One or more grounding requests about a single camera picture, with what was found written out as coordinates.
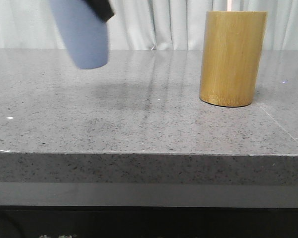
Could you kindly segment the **black gripper finger cup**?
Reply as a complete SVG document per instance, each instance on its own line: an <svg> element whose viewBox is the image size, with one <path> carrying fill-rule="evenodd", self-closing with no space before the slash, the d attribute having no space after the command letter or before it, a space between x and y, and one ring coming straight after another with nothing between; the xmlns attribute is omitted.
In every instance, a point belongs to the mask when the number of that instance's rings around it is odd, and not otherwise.
<svg viewBox="0 0 298 238"><path fill-rule="evenodd" d="M85 2L103 22L107 22L114 16L109 0L86 0Z"/></svg>

